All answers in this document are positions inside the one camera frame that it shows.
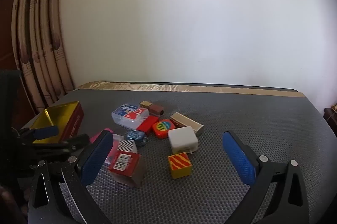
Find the pink eraser block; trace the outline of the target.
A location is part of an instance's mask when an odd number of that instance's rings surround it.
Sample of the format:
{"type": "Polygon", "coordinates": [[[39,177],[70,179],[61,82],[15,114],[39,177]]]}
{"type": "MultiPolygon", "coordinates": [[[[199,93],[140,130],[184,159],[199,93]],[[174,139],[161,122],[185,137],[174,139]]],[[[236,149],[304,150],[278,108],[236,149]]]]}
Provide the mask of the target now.
{"type": "MultiPolygon", "coordinates": [[[[113,131],[112,131],[110,128],[108,128],[108,127],[105,128],[104,130],[105,130],[105,131],[109,131],[111,134],[113,133],[113,131]]],[[[90,138],[90,143],[93,144],[94,141],[100,136],[101,133],[102,133],[102,132],[99,132],[99,133],[96,133],[96,135],[92,136],[92,137],[90,138]]]]}

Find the pink packet clear wrap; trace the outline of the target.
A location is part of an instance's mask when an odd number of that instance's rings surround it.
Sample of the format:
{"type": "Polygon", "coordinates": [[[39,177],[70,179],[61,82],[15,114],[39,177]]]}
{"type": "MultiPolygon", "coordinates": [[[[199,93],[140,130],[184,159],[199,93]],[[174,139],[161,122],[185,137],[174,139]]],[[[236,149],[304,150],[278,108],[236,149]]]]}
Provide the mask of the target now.
{"type": "Polygon", "coordinates": [[[112,148],[110,152],[108,153],[107,158],[104,161],[105,164],[108,164],[108,165],[112,162],[113,158],[115,157],[120,141],[124,140],[124,137],[122,135],[112,133],[112,136],[113,136],[112,148]]]}

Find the red barcode clear box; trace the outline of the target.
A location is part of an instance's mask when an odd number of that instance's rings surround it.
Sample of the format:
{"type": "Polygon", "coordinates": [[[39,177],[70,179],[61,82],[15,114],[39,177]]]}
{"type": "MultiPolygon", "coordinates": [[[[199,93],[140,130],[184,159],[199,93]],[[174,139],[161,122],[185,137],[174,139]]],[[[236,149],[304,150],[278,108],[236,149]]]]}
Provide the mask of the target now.
{"type": "Polygon", "coordinates": [[[138,188],[144,179],[146,167],[139,153],[117,151],[108,170],[116,182],[138,188]]]}

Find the clear plastic box blue label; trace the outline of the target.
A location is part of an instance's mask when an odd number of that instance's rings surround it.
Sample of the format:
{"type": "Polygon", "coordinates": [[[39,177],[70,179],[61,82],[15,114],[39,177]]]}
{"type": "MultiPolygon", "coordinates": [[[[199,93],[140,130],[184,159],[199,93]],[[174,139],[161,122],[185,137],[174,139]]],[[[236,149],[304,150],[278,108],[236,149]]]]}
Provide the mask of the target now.
{"type": "Polygon", "coordinates": [[[123,104],[111,113],[113,121],[123,127],[135,130],[149,116],[148,109],[123,104]]]}

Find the red rectangular block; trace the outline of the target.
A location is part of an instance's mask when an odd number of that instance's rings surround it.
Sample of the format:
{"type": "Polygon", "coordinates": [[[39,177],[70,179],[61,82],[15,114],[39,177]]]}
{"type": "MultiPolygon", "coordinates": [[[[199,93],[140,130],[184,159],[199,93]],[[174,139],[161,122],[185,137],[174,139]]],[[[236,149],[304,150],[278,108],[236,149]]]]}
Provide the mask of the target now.
{"type": "Polygon", "coordinates": [[[137,127],[137,130],[144,132],[146,135],[150,135],[152,132],[152,126],[158,121],[159,117],[150,115],[137,127]]]}

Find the gold cap red lipstick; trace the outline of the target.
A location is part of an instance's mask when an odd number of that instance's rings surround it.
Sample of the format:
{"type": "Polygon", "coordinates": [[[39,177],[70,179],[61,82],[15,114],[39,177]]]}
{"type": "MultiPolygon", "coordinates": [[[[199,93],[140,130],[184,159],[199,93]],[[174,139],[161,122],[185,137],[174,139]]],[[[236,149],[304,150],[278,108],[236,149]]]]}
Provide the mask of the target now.
{"type": "Polygon", "coordinates": [[[144,107],[148,109],[149,113],[151,115],[160,117],[164,114],[164,107],[158,105],[158,104],[153,104],[152,102],[149,101],[142,101],[139,103],[140,107],[144,107]]]}

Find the orange tape measure tree logo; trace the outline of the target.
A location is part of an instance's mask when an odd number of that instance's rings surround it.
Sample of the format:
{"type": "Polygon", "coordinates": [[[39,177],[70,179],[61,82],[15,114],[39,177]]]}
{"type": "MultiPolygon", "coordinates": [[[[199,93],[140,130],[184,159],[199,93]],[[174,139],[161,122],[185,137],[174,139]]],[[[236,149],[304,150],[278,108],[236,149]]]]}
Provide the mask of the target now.
{"type": "Polygon", "coordinates": [[[158,139],[166,139],[168,132],[175,128],[175,125],[169,119],[162,119],[152,126],[152,130],[158,139]]]}

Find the yellow red striped wooden cube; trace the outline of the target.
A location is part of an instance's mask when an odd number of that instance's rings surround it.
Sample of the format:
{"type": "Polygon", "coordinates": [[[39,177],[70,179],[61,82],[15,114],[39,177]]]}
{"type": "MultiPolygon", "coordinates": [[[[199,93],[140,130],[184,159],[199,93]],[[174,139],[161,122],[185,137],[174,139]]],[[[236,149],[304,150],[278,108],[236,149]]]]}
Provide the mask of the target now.
{"type": "Polygon", "coordinates": [[[187,153],[178,153],[168,156],[168,168],[172,179],[190,176],[192,173],[192,164],[187,153]]]}

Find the gold ribbed rectangular case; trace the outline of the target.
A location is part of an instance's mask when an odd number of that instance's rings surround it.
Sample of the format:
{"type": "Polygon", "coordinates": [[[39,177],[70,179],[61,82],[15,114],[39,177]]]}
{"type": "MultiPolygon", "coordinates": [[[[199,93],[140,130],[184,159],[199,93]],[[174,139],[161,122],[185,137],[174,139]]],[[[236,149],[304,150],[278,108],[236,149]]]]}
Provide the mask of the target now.
{"type": "Polygon", "coordinates": [[[169,120],[177,127],[191,127],[196,135],[201,134],[204,129],[204,125],[197,121],[190,119],[189,117],[175,112],[169,117],[169,120]]]}

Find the white power adapter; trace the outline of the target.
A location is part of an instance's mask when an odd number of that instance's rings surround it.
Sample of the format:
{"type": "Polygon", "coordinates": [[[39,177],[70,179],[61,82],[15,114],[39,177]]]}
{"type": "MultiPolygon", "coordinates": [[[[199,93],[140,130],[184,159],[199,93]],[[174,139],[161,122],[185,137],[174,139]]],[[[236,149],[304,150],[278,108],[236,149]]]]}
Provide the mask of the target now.
{"type": "Polygon", "coordinates": [[[168,131],[172,153],[193,153],[198,150],[199,142],[192,127],[180,127],[168,131]]]}

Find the black white chevron card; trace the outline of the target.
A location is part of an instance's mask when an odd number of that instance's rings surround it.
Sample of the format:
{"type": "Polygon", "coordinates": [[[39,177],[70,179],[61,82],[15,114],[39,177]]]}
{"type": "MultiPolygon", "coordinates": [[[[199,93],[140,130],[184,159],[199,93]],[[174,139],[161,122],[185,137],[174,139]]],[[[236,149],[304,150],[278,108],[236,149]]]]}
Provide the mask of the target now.
{"type": "Polygon", "coordinates": [[[118,144],[118,150],[123,152],[137,153],[138,149],[134,140],[122,140],[118,144]]]}

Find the red gold toffee tin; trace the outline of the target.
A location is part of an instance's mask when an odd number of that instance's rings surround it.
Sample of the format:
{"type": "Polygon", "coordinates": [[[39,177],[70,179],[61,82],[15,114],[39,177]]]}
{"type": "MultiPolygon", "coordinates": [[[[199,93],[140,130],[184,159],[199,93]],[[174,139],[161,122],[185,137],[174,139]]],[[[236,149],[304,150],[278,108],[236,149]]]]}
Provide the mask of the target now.
{"type": "Polygon", "coordinates": [[[30,128],[57,126],[57,136],[35,140],[34,144],[57,144],[78,134],[84,112],[79,101],[68,102],[45,109],[33,122],[30,128]]]}

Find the beige patterned curtain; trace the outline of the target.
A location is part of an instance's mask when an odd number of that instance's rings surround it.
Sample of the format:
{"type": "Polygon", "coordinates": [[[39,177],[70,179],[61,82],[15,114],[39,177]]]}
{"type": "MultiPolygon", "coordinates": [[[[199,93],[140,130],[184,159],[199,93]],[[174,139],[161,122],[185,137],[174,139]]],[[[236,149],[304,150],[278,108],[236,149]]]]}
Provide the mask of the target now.
{"type": "Polygon", "coordinates": [[[14,0],[11,40],[34,113],[44,111],[74,89],[63,45],[59,0],[14,0]]]}

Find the dark side furniture at right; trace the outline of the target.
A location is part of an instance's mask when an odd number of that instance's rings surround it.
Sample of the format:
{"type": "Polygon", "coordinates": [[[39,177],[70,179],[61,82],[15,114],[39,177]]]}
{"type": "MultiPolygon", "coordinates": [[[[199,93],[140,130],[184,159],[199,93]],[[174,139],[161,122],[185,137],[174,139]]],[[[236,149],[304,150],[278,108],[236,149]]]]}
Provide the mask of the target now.
{"type": "Polygon", "coordinates": [[[337,127],[337,104],[334,104],[333,106],[326,107],[324,109],[324,115],[323,118],[326,120],[328,125],[333,131],[336,131],[337,127]]]}

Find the grey honeycomb mesh mat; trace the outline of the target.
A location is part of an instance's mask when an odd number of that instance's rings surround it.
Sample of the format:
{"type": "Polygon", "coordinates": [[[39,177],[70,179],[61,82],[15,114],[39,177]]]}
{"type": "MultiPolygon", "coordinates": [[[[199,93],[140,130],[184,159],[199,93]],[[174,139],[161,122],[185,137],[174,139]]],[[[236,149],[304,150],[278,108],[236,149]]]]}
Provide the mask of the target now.
{"type": "Polygon", "coordinates": [[[224,223],[249,187],[223,150],[225,131],[234,132],[258,155],[274,162],[296,160],[307,191],[309,221],[316,223],[336,196],[336,136],[307,97],[294,90],[262,94],[77,89],[60,103],[78,101],[84,111],[79,132],[105,128],[124,135],[112,120],[123,104],[151,101],[166,117],[181,113],[203,125],[199,147],[190,154],[192,173],[172,179],[167,139],[151,135],[139,152],[144,180],[132,188],[114,180],[103,166],[88,192],[112,223],[224,223]]]}

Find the brown wooden cabinet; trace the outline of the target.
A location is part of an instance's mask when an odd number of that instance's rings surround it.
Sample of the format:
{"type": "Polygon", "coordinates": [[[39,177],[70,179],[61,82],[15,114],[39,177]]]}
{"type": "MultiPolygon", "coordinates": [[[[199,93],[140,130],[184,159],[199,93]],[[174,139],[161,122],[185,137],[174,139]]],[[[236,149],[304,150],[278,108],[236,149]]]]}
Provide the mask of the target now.
{"type": "MultiPolygon", "coordinates": [[[[12,41],[11,13],[13,0],[1,0],[1,70],[16,70],[12,41]]],[[[22,84],[19,84],[14,100],[12,127],[21,128],[34,117],[29,100],[22,84]]]]}

